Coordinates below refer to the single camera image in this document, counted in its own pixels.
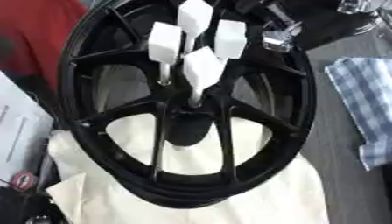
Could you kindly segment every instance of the checkered fabric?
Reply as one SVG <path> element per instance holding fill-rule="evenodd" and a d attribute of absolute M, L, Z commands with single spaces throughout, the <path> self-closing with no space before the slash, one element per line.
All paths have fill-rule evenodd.
<path fill-rule="evenodd" d="M 392 161 L 392 59 L 342 58 L 325 68 L 365 144 L 367 170 Z"/>

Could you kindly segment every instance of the white cube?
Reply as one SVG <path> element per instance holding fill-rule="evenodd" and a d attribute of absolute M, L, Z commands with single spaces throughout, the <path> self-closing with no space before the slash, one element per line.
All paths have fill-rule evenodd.
<path fill-rule="evenodd" d="M 210 26 L 213 11 L 203 0 L 187 0 L 178 8 L 178 25 L 186 34 L 197 38 Z"/>
<path fill-rule="evenodd" d="M 179 56 L 181 32 L 179 26 L 155 22 L 148 41 L 150 60 L 175 64 Z"/>
<path fill-rule="evenodd" d="M 184 57 L 184 75 L 195 93 L 201 95 L 221 78 L 224 66 L 208 46 Z"/>
<path fill-rule="evenodd" d="M 221 59 L 238 60 L 247 44 L 243 22 L 221 20 L 215 34 L 215 54 Z"/>

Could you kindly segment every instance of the black wheel rim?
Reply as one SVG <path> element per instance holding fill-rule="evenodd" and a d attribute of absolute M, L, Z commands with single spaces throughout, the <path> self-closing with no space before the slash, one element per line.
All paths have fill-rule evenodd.
<path fill-rule="evenodd" d="M 130 0 L 125 3 L 112 0 L 90 11 L 74 30 L 66 44 L 59 66 L 60 100 L 66 120 L 81 148 L 104 170 L 128 190 L 152 203 L 166 207 L 202 207 L 221 201 L 231 195 L 245 192 L 281 171 L 299 152 L 304 143 L 316 107 L 315 82 L 304 52 L 295 48 L 291 54 L 279 55 L 282 63 L 268 62 L 259 54 L 257 39 L 249 38 L 249 45 L 240 60 L 229 61 L 222 79 L 205 92 L 200 108 L 189 108 L 189 84 L 176 65 L 171 85 L 158 84 L 158 63 L 149 61 L 146 39 L 152 24 L 136 29 L 132 22 L 142 15 L 160 15 L 157 21 L 174 24 L 177 15 L 175 3 L 158 0 Z M 279 27 L 270 22 L 268 14 L 260 16 L 234 13 L 229 1 L 213 1 L 215 12 L 211 28 L 198 40 L 198 47 L 213 47 L 214 29 L 220 18 L 246 21 L 254 27 Z M 116 27 L 127 41 L 120 47 L 93 49 L 105 27 Z M 151 94 L 119 108 L 98 113 L 94 108 L 92 69 L 105 64 L 125 64 L 143 70 Z M 231 96 L 240 77 L 266 73 L 292 84 L 293 109 L 284 121 L 254 108 Z M 151 165 L 145 165 L 126 154 L 105 132 L 115 119 L 125 116 L 152 114 L 156 117 L 156 135 Z M 162 145 L 167 138 L 173 117 L 208 116 L 214 121 L 223 151 L 220 172 L 208 175 L 186 176 L 162 171 Z M 265 147 L 247 162 L 235 166 L 230 117 L 240 117 L 270 128 L 273 137 Z"/>

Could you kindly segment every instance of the white cloth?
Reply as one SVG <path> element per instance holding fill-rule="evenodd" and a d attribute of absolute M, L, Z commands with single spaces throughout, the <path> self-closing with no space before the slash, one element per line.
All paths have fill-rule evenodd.
<path fill-rule="evenodd" d="M 143 162 L 147 161 L 146 154 L 151 147 L 151 138 L 146 137 L 153 134 L 153 121 L 148 115 L 123 118 L 110 124 L 107 131 L 129 154 Z M 267 130 L 252 122 L 233 119 L 233 127 L 234 149 L 241 152 L 236 153 L 237 164 L 251 157 L 270 137 Z M 220 159 L 221 148 L 215 145 L 216 141 L 213 126 L 203 141 L 188 149 L 166 143 L 164 164 L 168 162 L 168 165 L 164 169 L 180 173 L 219 169 L 221 165 L 215 159 Z M 171 209 L 139 199 L 123 188 L 84 153 L 69 132 L 56 133 L 50 141 L 49 152 L 63 182 L 47 191 L 74 224 L 329 223 L 319 176 L 302 156 L 297 156 L 287 168 L 257 188 L 219 204 Z"/>

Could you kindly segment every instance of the gray table surface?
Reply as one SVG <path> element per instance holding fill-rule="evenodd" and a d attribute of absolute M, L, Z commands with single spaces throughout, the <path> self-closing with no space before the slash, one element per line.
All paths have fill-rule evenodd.
<path fill-rule="evenodd" d="M 364 170 L 357 152 L 362 139 L 323 73 L 325 66 L 343 56 L 392 58 L 392 46 L 380 34 L 389 35 L 375 29 L 308 52 L 316 75 L 318 109 L 302 152 L 323 181 L 331 224 L 391 223 L 381 171 Z"/>

